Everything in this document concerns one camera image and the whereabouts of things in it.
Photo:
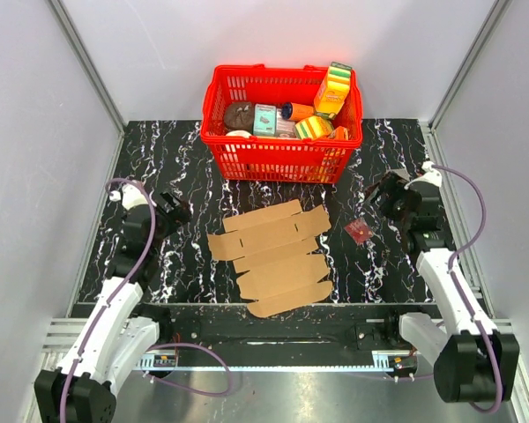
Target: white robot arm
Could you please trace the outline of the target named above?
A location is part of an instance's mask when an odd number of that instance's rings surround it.
[[[402,248],[425,279],[446,328],[445,333],[423,313],[406,313],[399,318],[399,335],[434,367],[443,401],[494,401],[496,379],[501,379],[502,400],[507,401],[518,364],[518,341],[500,334],[474,297],[452,257],[452,240],[438,224],[442,176],[431,162],[421,169],[412,181],[402,169],[389,171],[367,190],[367,202],[377,204],[399,228]],[[494,375],[492,355],[500,378]]]
[[[162,241],[190,220],[190,208],[169,193],[156,196],[155,231],[153,242],[147,246],[151,211],[144,195],[127,184],[121,192],[110,193],[110,199],[121,200],[125,209],[122,236],[84,329],[58,368],[42,370],[35,380],[43,421],[60,420],[62,387],[71,379],[67,422],[109,423],[119,390],[131,370],[149,347],[167,343],[173,335],[168,308],[141,304],[141,298],[159,267]],[[130,277],[145,248],[145,260]]]

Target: white wall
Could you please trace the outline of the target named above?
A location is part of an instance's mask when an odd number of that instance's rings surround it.
[[[0,423],[67,309],[118,135],[43,0],[0,0]]]
[[[63,0],[124,119],[199,119],[214,66],[358,70],[366,117],[429,119],[493,0]]]
[[[471,175],[486,198],[488,226],[476,251],[529,369],[529,0],[511,4],[437,133],[449,165]],[[474,231],[474,194],[457,187]]]

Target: cardboard flap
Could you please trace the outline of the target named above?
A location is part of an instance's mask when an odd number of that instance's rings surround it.
[[[312,302],[325,300],[333,288],[330,280],[305,286],[300,289],[275,295],[264,300],[247,304],[247,309],[256,317],[269,317],[294,308],[306,306]]]
[[[223,219],[223,227],[226,232],[238,231],[246,227],[262,225],[292,216],[302,212],[299,200],[288,201],[287,203],[269,205],[263,209],[248,211],[247,213]]]
[[[315,284],[329,274],[323,254],[301,255],[259,266],[237,278],[241,298],[262,300]]]
[[[300,256],[315,251],[318,248],[316,238],[306,238],[303,241],[292,242],[275,249],[267,249],[260,253],[246,256],[233,261],[237,273],[243,273],[258,266],[278,262],[292,256]]]
[[[214,260],[235,260],[317,236],[330,227],[329,215],[324,207],[319,205],[312,211],[262,225],[223,235],[208,235],[208,245]]]

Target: plastic basket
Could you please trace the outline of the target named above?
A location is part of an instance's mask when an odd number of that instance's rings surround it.
[[[354,70],[351,91],[333,121],[345,126],[349,139],[288,139],[267,137],[226,137],[223,116],[234,101],[271,104],[287,101],[313,104],[327,68],[274,69],[254,66],[218,66],[207,89],[203,107],[202,141],[226,179],[335,183],[353,150],[361,145],[362,105]]]

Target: cable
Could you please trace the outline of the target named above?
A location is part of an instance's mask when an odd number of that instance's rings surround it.
[[[229,366],[226,364],[226,362],[215,352],[210,350],[209,348],[206,348],[205,346],[201,346],[198,344],[190,344],[186,342],[176,342],[172,344],[162,344],[162,345],[154,345],[151,348],[149,348],[147,351],[151,350],[161,350],[165,348],[192,348],[195,350],[203,351],[204,353],[212,356],[216,361],[224,368],[227,375],[227,388],[226,390],[222,392],[206,392],[204,390],[195,390],[194,388],[191,388],[190,386],[181,385],[180,383],[166,381],[164,379],[160,379],[159,377],[151,376],[151,381],[157,381],[160,383],[163,383],[167,386],[172,386],[174,388],[179,388],[181,390],[186,390],[187,392],[191,392],[193,394],[198,395],[204,395],[206,397],[226,397],[229,394],[231,394],[234,390],[233,388],[233,374],[231,373],[231,370],[229,369]]]
[[[468,300],[468,297],[466,296],[466,293],[462,289],[462,286],[460,285],[460,282],[458,281],[458,277],[452,268],[458,256],[462,252],[471,248],[472,245],[474,245],[474,243],[478,240],[478,238],[480,238],[480,235],[482,234],[482,231],[484,230],[484,226],[486,225],[486,218],[487,218],[487,211],[486,211],[486,204],[484,203],[484,196],[482,195],[482,192],[480,191],[476,183],[474,183],[472,179],[470,179],[465,174],[462,174],[458,170],[454,170],[454,169],[451,169],[450,167],[441,166],[441,165],[433,165],[433,168],[454,174],[458,176],[459,178],[468,182],[470,186],[474,189],[474,192],[476,192],[476,195],[478,196],[478,199],[480,201],[482,218],[481,218],[480,227],[478,228],[478,231],[476,231],[476,234],[469,242],[467,242],[465,245],[463,245],[462,247],[457,249],[454,253],[452,253],[451,257],[449,257],[449,263],[448,263],[449,273],[451,275],[452,282],[457,288],[460,298],[464,302],[465,307],[468,310],[468,313],[470,313],[473,319],[474,316],[476,315],[476,312],[474,311],[472,304]],[[486,414],[493,414],[497,412],[500,409],[500,406],[502,405],[502,396],[503,396],[502,375],[500,374],[500,368],[497,363],[497,357],[495,356],[492,342],[490,341],[488,334],[486,333],[486,330],[484,329],[484,326],[482,325],[480,321],[474,321],[474,323],[476,324],[476,327],[478,328],[478,330],[480,331],[480,334],[482,335],[482,339],[484,340],[484,344],[486,345],[486,350],[488,351],[488,357],[490,358],[490,363],[492,364],[492,370],[494,372],[494,382],[495,382],[495,400],[492,406],[488,409],[483,409],[475,403],[471,403],[471,406],[478,412],[483,412]]]
[[[106,305],[101,307],[100,310],[98,310],[98,313],[94,316],[92,322],[90,323],[90,326],[88,326],[88,330],[86,331],[85,335],[82,338],[82,343],[80,344],[80,347],[77,351],[78,358],[74,359],[72,362],[71,369],[69,370],[69,373],[67,374],[67,377],[64,380],[63,385],[63,392],[61,393],[61,404],[59,407],[59,418],[61,420],[61,423],[67,423],[67,398],[69,396],[69,387],[71,386],[72,377],[74,376],[77,365],[82,360],[82,354],[85,352],[86,344],[88,343],[88,340],[93,334],[94,328],[98,325],[98,322],[100,321],[102,315],[106,311],[106,309],[109,307],[111,301],[119,294],[119,292],[123,289],[123,287],[128,283],[128,281],[131,279],[131,277],[135,274],[135,272],[138,271],[139,266],[143,264],[145,258],[147,257],[147,254],[149,253],[149,248],[151,247],[151,244],[153,244],[153,238],[155,235],[155,208],[153,206],[153,202],[151,201],[151,198],[145,191],[145,188],[143,188],[143,185],[136,181],[130,181],[128,179],[124,178],[113,178],[110,179],[106,185],[105,190],[109,192],[109,187],[114,183],[127,183],[129,185],[133,185],[135,188],[141,192],[141,194],[145,197],[145,200],[147,201],[147,205],[149,206],[149,214],[151,215],[151,227],[149,229],[149,236],[147,237],[147,243],[145,244],[145,248],[143,249],[143,252],[141,253],[141,256],[139,257],[138,261],[135,263],[135,265],[131,268],[130,272],[126,275],[125,278],[123,278],[123,281],[120,285],[117,286],[117,288],[112,292],[108,298],[106,299]]]

